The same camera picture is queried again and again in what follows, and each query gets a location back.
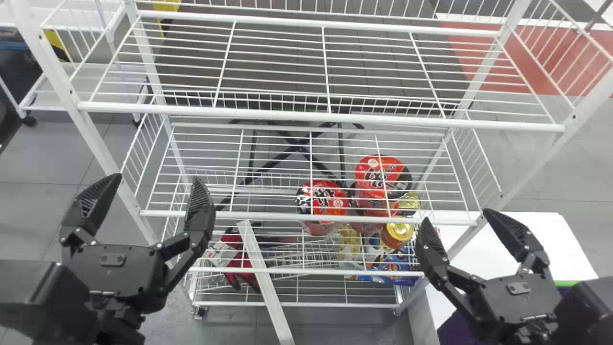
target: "white wire shelf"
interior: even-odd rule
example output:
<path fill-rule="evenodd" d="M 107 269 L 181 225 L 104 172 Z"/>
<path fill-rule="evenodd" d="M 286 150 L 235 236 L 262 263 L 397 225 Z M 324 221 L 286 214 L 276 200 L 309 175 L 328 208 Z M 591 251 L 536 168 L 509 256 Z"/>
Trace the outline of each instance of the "white wire shelf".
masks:
<path fill-rule="evenodd" d="M 62 67 L 67 75 L 74 76 L 72 79 L 72 85 L 77 91 L 79 97 L 87 98 L 91 96 L 92 92 L 96 88 L 96 84 L 101 78 L 101 75 L 103 75 L 107 65 L 100 63 L 84 63 L 79 68 L 77 73 L 75 73 L 75 66 L 70 62 L 62 62 Z M 113 65 L 111 66 L 110 71 L 113 71 L 113 77 L 111 77 L 109 80 L 126 82 L 126 85 L 121 87 L 125 90 L 125 94 L 120 93 L 113 96 L 106 96 L 104 99 L 107 101 L 135 103 L 139 98 L 139 96 L 135 95 L 143 93 L 145 77 L 137 76 L 134 73 L 142 73 L 144 72 L 144 68 L 141 66 L 132 65 Z M 111 92 L 116 91 L 117 87 L 112 85 L 103 85 L 99 90 L 103 90 L 103 92 Z M 20 102 L 19 108 L 21 110 L 66 110 L 45 74 L 40 75 L 40 77 L 31 87 L 28 94 Z"/>
<path fill-rule="evenodd" d="M 419 223 L 428 216 L 440 224 L 474 224 L 475 220 L 468 215 L 469 206 L 455 167 L 463 163 L 451 158 L 442 132 L 419 128 L 413 131 L 386 131 L 376 127 L 338 129 L 336 125 L 329 128 L 331 125 L 323 124 L 318 130 L 299 126 L 173 122 L 173 133 L 170 140 L 166 139 L 164 158 L 157 167 L 150 199 L 141 214 L 182 217 L 192 178 L 199 177 L 209 188 L 214 202 L 223 206 L 219 214 L 226 218 Z M 147 133 L 159 133 L 159 128 L 147 128 Z M 474 141 L 470 145 L 468 152 L 473 158 L 483 157 L 482 151 L 476 151 L 479 147 L 473 146 Z M 138 149 L 134 147 L 128 157 Z M 362 192 L 367 190 L 354 184 L 358 162 L 370 155 L 394 157 L 408 169 L 412 182 L 398 191 L 419 197 L 421 208 L 415 210 L 413 218 L 393 217 L 398 211 L 394 200 L 365 207 L 365 203 L 377 199 L 365 195 Z M 147 154 L 141 156 L 139 159 L 145 161 Z M 134 160 L 128 164 L 129 173 L 138 179 L 143 164 L 136 165 Z M 496 186 L 495 177 L 484 162 L 470 171 L 480 174 L 480 180 L 489 182 L 488 187 Z M 339 199 L 361 204 L 360 210 L 370 217 L 362 217 L 348 205 L 339 207 L 345 215 L 299 214 L 297 192 L 311 180 L 334 181 L 345 192 Z M 469 195 L 474 197 L 472 187 L 470 190 Z M 488 189 L 487 193 L 491 196 L 497 191 Z M 446 222 L 436 216 L 439 210 L 464 211 L 466 218 Z"/>
<path fill-rule="evenodd" d="M 244 24 L 241 20 L 245 18 L 237 16 L 236 23 L 175 19 L 163 36 L 157 22 L 139 17 L 110 65 L 155 65 L 148 85 L 155 96 L 167 98 L 167 105 L 142 108 L 150 112 L 231 117 L 232 109 L 236 109 L 242 111 L 236 116 L 271 118 L 270 112 L 253 111 L 268 110 L 292 120 L 295 112 L 324 111 L 348 122 L 368 114 L 380 116 L 381 121 L 389 117 L 389 123 L 398 124 L 406 124 L 409 118 L 454 118 L 463 119 L 460 125 L 465 120 L 473 121 L 472 125 L 464 123 L 469 127 L 513 122 L 516 128 L 513 124 L 511 127 L 515 129 L 565 129 L 554 124 L 495 37 L 462 42 L 459 36 L 450 44 L 433 34 Z M 137 41 L 145 34 L 147 44 Z M 499 54 L 486 57 L 492 52 Z M 481 87 L 475 91 L 478 96 L 474 106 L 457 110 L 473 78 L 479 75 L 478 67 L 488 59 L 495 65 L 488 75 L 496 80 L 478 82 Z M 134 77 L 147 75 L 129 73 Z M 118 81 L 115 74 L 109 69 L 100 85 L 119 88 L 134 84 Z M 106 100 L 118 94 L 125 92 L 96 90 L 80 102 L 79 108 L 134 112 L 131 105 Z"/>
<path fill-rule="evenodd" d="M 453 21 L 500 24 L 514 1 L 467 0 L 454 6 L 444 0 L 183 0 L 185 12 L 240 13 L 274 16 L 279 14 L 319 15 L 342 20 L 381 18 L 388 20 L 440 21 L 440 15 L 453 14 Z M 164 0 L 136 0 L 140 6 L 166 4 Z"/>
<path fill-rule="evenodd" d="M 224 232 L 228 228 L 236 231 L 235 226 L 235 220 L 218 219 L 211 244 L 227 236 Z M 395 288 L 388 283 L 376 282 L 379 277 L 385 276 L 388 279 L 388 276 L 392 276 L 390 279 L 414 282 L 417 277 L 423 276 L 414 258 L 412 241 L 402 252 L 390 254 L 392 250 L 389 248 L 369 246 L 368 236 L 355 231 L 339 231 L 321 237 L 304 233 L 298 222 L 255 221 L 252 227 L 267 266 L 263 271 L 271 274 L 284 306 L 321 303 L 327 306 L 369 304 L 362 307 L 394 308 L 398 303 L 400 286 Z M 226 239 L 224 242 L 230 246 L 243 244 L 242 240 L 237 239 Z M 347 248 L 349 242 L 357 249 L 353 254 Z M 239 252 L 244 255 L 244 247 L 239 248 Z M 390 272 L 368 269 L 373 265 L 393 265 L 391 260 L 380 260 L 378 256 L 383 253 L 403 260 L 403 270 L 397 268 Z M 250 267 L 242 268 L 243 260 L 235 260 L 234 263 L 233 267 L 215 267 L 207 259 L 201 258 L 194 264 L 185 284 L 194 305 L 263 305 L 261 295 L 244 280 L 238 279 L 242 285 L 239 291 L 229 285 L 224 273 L 257 271 Z"/>
<path fill-rule="evenodd" d="M 399 304 L 390 284 L 306 274 L 273 274 L 272 280 L 284 307 L 396 308 Z M 192 273 L 186 285 L 194 306 L 266 305 L 246 283 L 234 290 L 223 273 Z"/>
<path fill-rule="evenodd" d="M 114 24 L 120 0 L 98 0 L 100 7 L 91 0 L 32 0 L 32 19 L 43 29 L 58 31 L 104 30 L 102 21 Z M 0 26 L 15 27 L 15 19 L 6 4 L 0 4 Z"/>

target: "white metal frame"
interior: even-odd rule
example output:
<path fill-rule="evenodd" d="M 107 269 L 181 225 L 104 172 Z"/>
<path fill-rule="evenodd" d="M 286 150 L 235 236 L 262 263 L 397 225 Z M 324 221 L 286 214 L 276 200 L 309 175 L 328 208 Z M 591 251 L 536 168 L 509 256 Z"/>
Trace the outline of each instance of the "white metal frame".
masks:
<path fill-rule="evenodd" d="M 474 200 L 478 209 L 503 208 L 568 142 L 608 99 L 613 90 L 611 68 L 613 56 L 553 0 L 509 1 L 504 9 L 502 8 L 504 5 L 501 5 L 504 2 L 498 0 L 491 13 L 485 14 L 481 10 L 485 8 L 482 0 L 470 0 L 482 1 L 479 10 L 468 13 L 467 3 L 461 14 L 451 13 L 450 7 L 446 16 L 441 15 L 438 1 L 432 14 L 421 16 L 426 1 L 421 0 L 417 17 L 409 17 L 409 14 L 415 13 L 407 11 L 409 2 L 406 2 L 404 11 L 400 14 L 395 9 L 404 2 L 399 0 L 379 0 L 374 7 L 368 7 L 372 5 L 370 2 L 364 4 L 364 1 L 356 1 L 339 0 L 336 5 L 332 2 L 329 7 L 326 7 L 324 1 L 319 2 L 319 5 L 317 1 L 314 2 L 314 7 L 309 7 L 313 5 L 312 2 L 302 0 L 290 1 L 290 5 L 285 1 L 284 6 L 273 5 L 270 1 L 266 7 L 243 5 L 243 2 L 237 5 L 239 2 L 235 4 L 232 1 L 185 0 L 182 5 L 186 6 L 187 11 L 160 12 L 138 9 L 137 4 L 163 3 L 161 1 L 126 0 L 123 8 L 130 20 L 131 28 L 116 48 L 112 40 L 110 41 L 115 49 L 112 60 L 106 65 L 105 71 L 97 80 L 96 89 L 88 95 L 89 98 L 81 98 L 74 92 L 74 74 L 69 76 L 64 73 L 59 61 L 51 58 L 53 52 L 44 42 L 42 28 L 27 21 L 21 21 L 18 25 L 32 52 L 41 62 L 46 78 L 61 98 L 63 107 L 77 124 L 77 128 L 106 173 L 117 172 L 120 169 L 93 127 L 88 112 L 147 113 L 121 167 L 127 182 L 120 187 L 120 195 L 150 243 L 167 239 L 177 232 L 180 219 L 185 213 L 191 176 L 208 179 L 205 183 L 209 185 L 214 198 L 229 196 L 228 209 L 217 212 L 216 235 L 221 235 L 225 227 L 235 227 L 238 221 L 245 219 L 267 222 L 267 227 L 274 230 L 272 232 L 257 228 L 254 230 L 249 222 L 243 222 L 238 228 L 243 235 L 246 248 L 244 250 L 248 250 L 254 260 L 253 268 L 217 268 L 202 265 L 200 262 L 190 269 L 192 277 L 190 289 L 192 296 L 205 291 L 217 294 L 218 297 L 231 297 L 231 294 L 222 292 L 225 285 L 205 284 L 205 280 L 221 272 L 256 273 L 265 289 L 264 301 L 255 298 L 247 288 L 246 294 L 241 294 L 238 300 L 194 299 L 194 305 L 266 305 L 271 315 L 275 316 L 273 323 L 278 335 L 287 343 L 291 343 L 292 340 L 283 317 L 282 306 L 390 308 L 399 313 L 423 292 L 427 284 L 427 281 L 421 279 L 412 288 L 408 298 L 405 298 L 402 289 L 395 287 L 386 292 L 387 296 L 394 299 L 393 302 L 366 303 L 352 302 L 350 298 L 355 296 L 347 288 L 347 281 L 342 279 L 334 282 L 341 285 L 335 285 L 333 289 L 341 289 L 342 294 L 339 296 L 345 299 L 344 303 L 330 300 L 300 301 L 300 285 L 310 284 L 309 277 L 313 275 L 386 276 L 388 273 L 365 269 L 367 260 L 364 248 L 362 248 L 363 266 L 340 268 L 338 262 L 334 263 L 329 258 L 329 255 L 337 255 L 340 251 L 338 238 L 334 236 L 325 237 L 325 240 L 313 238 L 302 230 L 297 223 L 298 220 L 418 224 L 424 217 L 429 216 L 434 224 L 458 225 L 466 228 L 460 239 L 448 251 L 452 258 L 485 225 L 483 216 L 471 218 L 463 215 L 472 207 L 468 205 L 467 200 Z M 359 3 L 358 8 L 353 6 L 354 2 Z M 27 2 L 13 0 L 11 7 L 17 18 L 28 16 Z M 206 7 L 211 11 L 210 13 L 191 12 L 190 7 L 199 9 Z M 248 7 L 250 15 L 243 15 L 242 10 L 245 7 Z M 527 8 L 531 8 L 529 18 L 525 18 Z M 218 14 L 216 10 L 234 10 L 235 14 Z M 267 16 L 270 13 L 283 12 L 295 14 L 297 18 Z M 300 18 L 302 14 L 311 17 Z M 316 16 L 313 15 L 318 14 L 325 14 L 328 17 L 326 20 L 314 20 Z M 197 35 L 197 39 L 185 36 L 159 37 L 159 25 L 155 19 L 161 17 L 176 21 L 190 20 L 191 24 L 188 25 L 173 24 L 171 31 Z M 362 22 L 364 18 L 393 20 L 410 18 L 417 25 L 408 26 L 401 22 L 370 24 Z M 421 21 L 427 21 L 429 24 L 422 26 Z M 474 30 L 432 26 L 432 23 L 442 22 L 497 23 L 500 29 Z M 531 26 L 519 25 L 520 22 L 531 23 Z M 266 25 L 275 25 L 277 29 L 267 29 Z M 300 30 L 294 32 L 291 28 L 300 28 Z M 343 31 L 347 29 L 365 33 L 362 36 L 355 36 Z M 377 33 L 407 36 L 382 39 Z M 556 35 L 559 34 L 562 34 L 562 40 L 557 39 L 559 36 Z M 440 45 L 443 42 L 430 38 L 432 35 L 457 37 L 459 41 L 455 41 L 456 47 L 449 49 Z M 464 42 L 462 36 L 479 37 L 489 40 L 489 43 Z M 526 50 L 553 88 L 565 100 L 564 106 L 568 109 L 566 120 L 562 122 L 554 120 L 513 61 L 505 48 L 511 36 Z M 567 37 L 571 43 L 562 44 L 566 42 Z M 159 43 L 160 41 L 174 42 L 174 45 L 170 46 L 173 48 L 172 53 L 163 51 L 165 46 L 164 43 Z M 207 45 L 198 47 L 199 42 L 206 42 Z M 134 48 L 137 48 L 137 52 L 129 50 Z M 454 58 L 458 58 L 460 62 L 439 63 L 431 60 L 449 58 L 448 51 L 451 51 Z M 551 60 L 556 52 L 557 56 L 561 56 L 558 62 Z M 246 53 L 251 53 L 254 57 L 241 57 Z M 482 55 L 474 57 L 470 53 Z M 381 58 L 388 55 L 393 55 L 394 60 Z M 135 56 L 139 60 L 129 59 Z M 169 57 L 181 62 L 163 61 Z M 292 58 L 295 62 L 288 62 L 280 57 Z M 356 61 L 362 65 L 358 67 L 351 65 Z M 395 65 L 382 67 L 373 64 L 391 62 Z M 250 67 L 237 68 L 236 63 Z M 398 64 L 411 67 L 398 67 Z M 453 85 L 452 83 L 458 81 L 448 76 L 441 77 L 441 73 L 445 72 L 437 69 L 440 65 L 458 68 L 446 73 L 463 76 L 461 82 L 468 85 L 439 86 L 440 83 Z M 129 69 L 135 66 L 141 69 Z M 588 68 L 593 66 L 598 66 L 596 69 L 592 68 L 596 71 L 593 80 L 587 83 L 581 81 Z M 302 67 L 310 70 L 299 71 Z M 172 68 L 197 69 L 198 73 L 186 74 Z M 492 72 L 493 68 L 502 69 L 503 72 L 497 70 Z M 353 79 L 356 76 L 348 72 L 351 69 L 358 69 L 362 73 L 360 75 L 362 80 Z M 491 81 L 488 76 L 512 78 L 513 82 Z M 144 102 L 146 98 L 144 93 L 149 92 L 149 88 L 131 80 L 131 78 L 144 77 L 147 78 L 147 85 L 151 88 L 151 102 L 148 104 L 140 103 Z M 193 82 L 174 83 L 172 78 L 177 77 L 188 78 Z M 414 82 L 415 85 L 403 84 L 403 81 L 407 80 Z M 524 91 L 487 91 L 483 86 L 488 84 L 519 87 Z M 105 85 L 116 88 L 138 85 L 139 90 L 135 93 L 107 91 L 102 89 Z M 365 89 L 368 87 L 377 90 L 376 94 L 369 94 L 370 91 Z M 133 99 L 138 96 L 140 101 L 135 104 L 105 99 L 121 93 Z M 529 107 L 530 110 L 518 110 L 513 113 L 496 112 L 476 107 L 475 104 L 485 104 L 489 107 L 495 107 L 496 104 L 511 104 L 518 108 Z M 341 110 L 344 107 L 351 108 L 349 114 L 342 114 Z M 260 122 L 219 123 L 237 118 Z M 270 120 L 297 119 L 324 123 L 363 123 L 375 126 L 377 129 L 349 129 L 347 126 L 315 128 L 286 123 L 281 126 L 262 124 Z M 538 162 L 517 181 L 515 186 L 504 190 L 495 177 L 476 130 L 542 132 L 549 133 L 550 140 L 543 147 Z M 393 139 L 396 137 L 402 138 L 402 144 L 400 142 L 394 144 Z M 262 152 L 257 149 L 255 142 L 258 138 L 266 139 L 268 151 Z M 326 151 L 341 146 L 332 144 L 332 140 L 348 142 L 349 144 L 342 145 L 348 150 L 339 153 Z M 434 148 L 419 147 L 422 144 L 433 144 Z M 166 149 L 157 166 L 158 173 L 155 175 L 154 187 L 147 205 L 141 207 L 134 195 L 142 185 L 145 170 L 152 167 L 155 169 L 152 157 L 155 156 L 159 145 L 165 146 Z M 279 148 L 284 146 L 303 147 L 303 151 L 290 151 L 290 154 L 302 156 L 301 159 L 286 161 L 287 157 L 259 156 L 265 153 L 270 155 L 283 153 Z M 417 159 L 426 161 L 423 165 L 416 164 L 420 168 L 411 168 L 414 169 L 411 172 L 414 173 L 415 188 L 406 191 L 418 193 L 422 199 L 421 209 L 414 217 L 391 217 L 392 209 L 387 197 L 385 209 L 387 217 L 361 217 L 353 214 L 316 215 L 313 214 L 313 210 L 311 214 L 297 214 L 295 211 L 287 211 L 292 206 L 283 204 L 283 200 L 289 200 L 302 183 L 307 181 L 312 183 L 314 179 L 326 175 L 322 169 L 314 168 L 315 163 L 321 163 L 317 159 L 318 156 L 327 157 L 325 155 L 333 154 L 335 157 L 344 158 L 342 162 L 332 162 L 325 158 L 323 163 L 333 167 L 339 166 L 332 168 L 332 171 L 341 176 L 340 180 L 347 188 L 353 182 L 352 167 L 360 156 L 370 154 L 381 159 L 382 155 L 388 154 L 393 149 L 415 150 L 420 154 L 407 154 L 406 159 L 411 162 Z M 208 163 L 191 163 L 194 160 L 204 159 L 207 159 Z M 267 160 L 274 162 L 273 168 L 257 172 L 256 175 L 254 170 L 258 167 L 254 168 L 253 161 Z M 307 163 L 308 167 L 301 168 L 301 163 Z M 437 176 L 446 177 L 437 180 Z M 259 179 L 259 182 L 252 184 L 255 179 Z M 444 184 L 445 190 L 432 188 L 436 183 Z M 443 193 L 445 197 L 439 200 L 436 193 L 441 192 L 446 194 Z M 435 203 L 452 205 L 453 202 L 459 203 L 459 211 L 453 211 L 447 206 L 443 206 L 442 209 L 434 206 Z M 274 212 L 266 208 L 271 205 L 276 205 Z M 445 216 L 438 217 L 438 211 L 446 211 Z M 166 218 L 161 237 L 157 237 L 151 229 L 147 221 L 149 217 Z M 261 236 L 277 235 L 283 235 L 288 241 L 292 241 L 292 244 L 280 247 L 281 250 L 285 250 L 282 252 L 285 255 L 281 256 L 283 260 L 291 258 L 293 260 L 291 263 L 283 261 L 279 264 L 281 262 L 279 253 L 261 248 L 258 243 L 258 238 Z M 332 242 L 322 247 L 322 241 Z M 359 243 L 363 246 L 361 236 Z M 347 264 L 355 264 L 357 261 L 349 261 Z M 277 265 L 266 267 L 264 262 L 274 262 Z M 418 271 L 399 271 L 396 274 L 415 277 L 423 275 Z M 293 292 L 289 294 L 295 295 L 295 301 L 283 299 L 285 294 L 282 289 L 287 289 L 283 284 L 287 283 L 288 279 L 293 279 L 291 281 L 296 284 L 295 288 L 292 288 Z M 364 286 L 367 287 L 357 289 L 370 289 L 370 285 Z"/>

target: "wire shelving unit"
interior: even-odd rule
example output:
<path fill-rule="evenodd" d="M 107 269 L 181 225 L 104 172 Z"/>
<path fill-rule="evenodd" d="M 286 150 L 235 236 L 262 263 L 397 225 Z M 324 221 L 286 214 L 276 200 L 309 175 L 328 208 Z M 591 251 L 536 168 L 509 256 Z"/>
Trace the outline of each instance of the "wire shelving unit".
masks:
<path fill-rule="evenodd" d="M 16 18 L 27 16 L 27 3 L 9 4 Z M 200 177 L 218 208 L 215 239 L 238 228 L 254 266 L 200 260 L 185 282 L 194 305 L 266 305 L 284 343 L 291 332 L 281 306 L 400 312 L 418 295 L 348 280 L 389 275 L 366 269 L 366 235 L 354 235 L 361 256 L 342 260 L 347 236 L 310 236 L 300 222 L 417 225 L 429 217 L 442 236 L 464 231 L 452 258 L 485 225 L 475 211 L 502 209 L 613 90 L 613 56 L 553 0 L 126 0 L 111 16 L 128 23 L 125 32 L 109 23 L 67 30 L 71 40 L 94 39 L 67 66 L 41 34 L 45 23 L 68 26 L 61 8 L 19 30 L 104 171 L 124 174 L 120 197 L 136 225 L 150 244 L 173 236 Z M 111 55 L 99 61 L 103 41 Z M 81 78 L 93 81 L 89 88 Z M 143 114 L 123 164 L 90 112 Z M 484 131 L 548 139 L 506 186 Z M 406 165 L 412 181 L 403 192 L 419 198 L 414 214 L 394 217 L 388 197 L 366 210 L 371 217 L 352 206 L 345 215 L 297 212 L 296 193 L 314 180 L 334 181 L 347 194 L 340 199 L 354 201 L 365 156 Z M 268 289 L 237 292 L 223 273 L 256 274 Z"/>

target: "shelf post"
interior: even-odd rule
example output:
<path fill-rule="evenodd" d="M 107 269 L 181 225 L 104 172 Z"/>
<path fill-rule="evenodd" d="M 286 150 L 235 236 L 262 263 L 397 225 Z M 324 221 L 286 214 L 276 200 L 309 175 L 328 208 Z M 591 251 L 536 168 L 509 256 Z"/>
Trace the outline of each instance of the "shelf post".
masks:
<path fill-rule="evenodd" d="M 251 260 L 251 265 L 253 268 L 266 269 L 262 251 L 257 244 L 256 235 L 251 228 L 251 222 L 249 220 L 244 220 L 239 222 L 237 227 L 240 232 L 240 236 L 243 238 L 243 243 L 247 253 L 249 254 L 249 259 Z M 273 326 L 275 326 L 276 335 L 279 337 L 279 343 L 281 345 L 294 345 L 292 332 L 289 329 L 289 324 L 287 323 L 287 319 L 283 313 L 279 296 L 276 295 L 275 286 L 272 283 L 270 275 L 262 272 L 255 273 L 255 275 L 257 283 L 260 286 L 260 290 L 262 291 L 264 301 L 266 302 L 266 308 L 270 314 L 270 319 L 272 320 Z"/>
<path fill-rule="evenodd" d="M 66 107 L 66 112 L 70 115 L 79 133 L 83 136 L 87 146 L 94 154 L 94 157 L 96 157 L 100 167 L 107 175 L 118 173 L 120 171 L 119 166 L 113 159 L 109 152 L 109 148 L 104 143 L 102 136 L 89 117 L 89 113 L 80 111 L 77 108 L 77 103 L 80 101 L 78 94 L 72 88 L 70 79 L 55 56 L 55 52 L 47 41 L 45 33 L 35 21 L 31 20 L 33 14 L 29 1 L 9 0 L 7 4 L 14 18 L 16 18 L 15 24 L 21 36 L 26 41 L 30 51 L 36 56 L 40 67 L 53 86 L 53 89 L 58 94 L 58 98 L 62 102 L 62 105 Z M 134 219 L 134 222 L 142 232 L 145 240 L 149 244 L 158 242 L 157 235 L 153 232 L 149 221 L 140 216 L 141 210 L 139 203 L 134 193 L 132 193 L 132 190 L 130 190 L 126 184 L 125 179 L 122 179 L 117 193 L 126 205 L 128 213 L 130 213 Z"/>
<path fill-rule="evenodd" d="M 517 27 L 517 24 L 519 24 L 519 21 L 522 19 L 524 13 L 528 9 L 530 2 L 531 0 L 517 0 L 515 4 L 513 5 L 513 7 L 509 10 L 509 14 L 505 22 L 503 23 L 503 26 L 500 28 L 500 33 L 498 36 L 498 41 L 501 46 L 505 45 L 506 41 L 511 36 L 511 33 Z M 467 115 L 466 110 L 470 108 L 471 104 L 473 103 L 474 98 L 477 96 L 477 91 L 481 88 L 483 81 L 485 81 L 485 78 L 489 74 L 490 70 L 492 69 L 492 66 L 494 65 L 494 63 L 498 59 L 498 56 L 500 55 L 500 52 L 495 50 L 495 46 L 496 46 L 495 40 L 493 40 L 492 45 L 490 46 L 490 51 L 487 52 L 487 54 L 485 55 L 483 62 L 481 63 L 479 69 L 477 70 L 477 74 L 474 75 L 473 80 L 471 81 L 468 88 L 466 89 L 466 92 L 464 93 L 464 96 L 462 97 L 460 104 L 458 105 L 454 113 L 451 115 L 451 118 L 464 118 L 464 115 Z M 423 67 L 424 67 L 424 72 L 426 76 L 428 76 L 428 71 L 426 70 L 425 65 L 423 65 Z M 423 184 L 425 183 L 425 179 L 432 172 L 432 168 L 436 165 L 436 163 L 438 162 L 441 156 L 439 152 L 442 152 L 442 150 L 444 150 L 444 146 L 449 144 L 449 140 L 451 139 L 452 135 L 456 132 L 456 130 L 457 130 L 456 128 L 450 128 L 447 130 L 449 135 L 445 137 L 444 141 L 439 146 L 437 155 L 435 155 L 431 159 L 430 164 L 428 165 L 428 168 L 425 174 L 422 176 L 422 180 L 419 182 L 418 188 L 416 188 L 416 190 L 420 189 L 423 186 Z M 484 155 L 485 160 L 488 162 L 487 164 L 488 164 L 489 169 L 491 170 L 492 167 L 489 166 L 489 160 L 487 159 L 487 155 L 485 154 L 485 151 L 483 151 L 483 155 Z"/>
<path fill-rule="evenodd" d="M 20 118 L 24 119 L 26 117 L 26 112 L 21 109 L 19 104 L 17 104 L 15 97 L 13 97 L 13 94 L 10 92 L 9 87 L 4 83 L 4 80 L 2 80 L 1 77 L 0 77 L 0 88 L 2 88 L 2 90 L 4 91 L 4 94 L 9 99 L 11 105 L 13 105 L 13 108 L 15 108 L 15 112 L 17 113 L 17 115 L 19 115 Z"/>
<path fill-rule="evenodd" d="M 166 105 L 166 97 L 164 96 L 164 89 L 162 88 L 162 82 L 159 80 L 158 69 L 155 66 L 155 58 L 153 51 L 151 49 L 151 45 L 149 43 L 149 38 L 147 38 L 147 32 L 144 30 L 142 25 L 141 18 L 137 15 L 138 8 L 136 6 L 136 2 L 134 0 L 125 0 L 126 1 L 126 14 L 128 15 L 128 19 L 130 24 L 134 25 L 133 33 L 136 39 L 136 44 L 139 46 L 140 56 L 143 60 L 143 64 L 145 66 L 145 71 L 147 72 L 147 78 L 149 79 L 149 85 L 153 91 L 153 98 L 155 98 L 156 104 L 160 106 Z M 160 116 L 165 120 L 164 121 L 164 131 L 168 136 L 168 140 L 170 141 L 170 148 L 175 156 L 175 160 L 177 161 L 177 166 L 179 171 L 181 172 L 182 181 L 187 186 L 187 194 L 189 194 L 189 188 L 191 187 L 191 182 L 189 181 L 189 175 L 185 170 L 185 164 L 183 164 L 183 159 L 181 158 L 181 151 L 177 146 L 177 143 L 173 141 L 172 136 L 172 125 L 170 124 L 170 117 L 168 114 L 160 113 Z"/>

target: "red packaging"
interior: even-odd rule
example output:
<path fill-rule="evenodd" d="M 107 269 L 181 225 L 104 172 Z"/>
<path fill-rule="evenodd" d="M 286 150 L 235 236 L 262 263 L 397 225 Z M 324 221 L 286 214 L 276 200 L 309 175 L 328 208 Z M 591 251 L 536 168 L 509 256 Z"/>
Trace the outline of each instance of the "red packaging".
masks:
<path fill-rule="evenodd" d="M 349 190 L 347 191 L 347 196 L 349 198 L 349 206 L 352 207 L 351 209 L 351 213 L 354 213 L 355 215 L 359 215 L 361 217 L 365 216 L 365 212 L 364 210 L 360 209 L 357 206 L 357 200 L 355 199 L 355 195 L 356 195 L 356 183 L 354 182 L 351 187 L 349 187 Z M 351 225 L 351 228 L 353 228 L 353 230 L 356 230 L 359 233 L 363 233 L 365 235 L 372 235 L 373 233 L 379 232 L 381 231 L 386 224 L 385 223 L 360 223 L 360 222 L 353 222 L 353 223 L 349 223 Z"/>
<path fill-rule="evenodd" d="M 411 189 L 411 179 L 409 170 L 396 158 L 366 156 L 356 165 L 356 203 L 365 209 L 366 216 L 388 217 L 389 202 L 394 216 L 398 212 L 398 199 Z"/>
<path fill-rule="evenodd" d="M 345 191 L 332 181 L 313 180 L 302 185 L 296 193 L 296 205 L 300 214 L 345 215 L 349 202 Z M 313 236 L 327 235 L 334 230 L 334 222 L 301 222 L 302 228 Z"/>

